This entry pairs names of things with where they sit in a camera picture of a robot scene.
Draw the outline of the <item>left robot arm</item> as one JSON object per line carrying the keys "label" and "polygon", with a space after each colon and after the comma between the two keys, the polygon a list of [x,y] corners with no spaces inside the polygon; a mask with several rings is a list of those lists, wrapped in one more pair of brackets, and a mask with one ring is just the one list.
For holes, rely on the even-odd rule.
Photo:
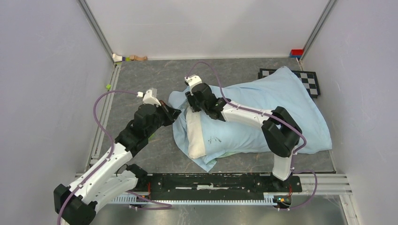
{"label": "left robot arm", "polygon": [[129,162],[148,143],[160,128],[173,124],[181,110],[161,102],[159,105],[142,104],[114,140],[109,150],[87,172],[74,182],[58,185],[54,190],[54,208],[57,224],[89,225],[96,214],[117,196],[128,190],[142,191],[147,177],[126,171],[120,178],[112,175]]}

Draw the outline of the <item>white pillow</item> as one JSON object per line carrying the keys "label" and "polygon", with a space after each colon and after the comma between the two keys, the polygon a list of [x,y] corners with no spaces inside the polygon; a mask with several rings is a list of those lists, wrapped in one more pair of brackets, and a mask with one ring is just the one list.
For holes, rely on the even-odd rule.
{"label": "white pillow", "polygon": [[191,107],[186,113],[188,155],[191,159],[197,159],[206,155],[206,148],[202,133],[200,112],[194,112]]}

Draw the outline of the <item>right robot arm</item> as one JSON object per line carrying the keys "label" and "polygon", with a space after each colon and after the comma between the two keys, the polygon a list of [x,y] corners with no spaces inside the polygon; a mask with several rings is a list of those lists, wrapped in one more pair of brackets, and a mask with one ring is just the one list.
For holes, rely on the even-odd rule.
{"label": "right robot arm", "polygon": [[185,93],[194,112],[203,111],[214,120],[237,122],[259,128],[267,146],[274,154],[271,186],[284,191],[290,185],[293,154],[304,139],[302,130],[288,111],[278,106],[274,110],[263,110],[240,105],[225,96],[216,97],[210,86],[199,83],[189,86]]}

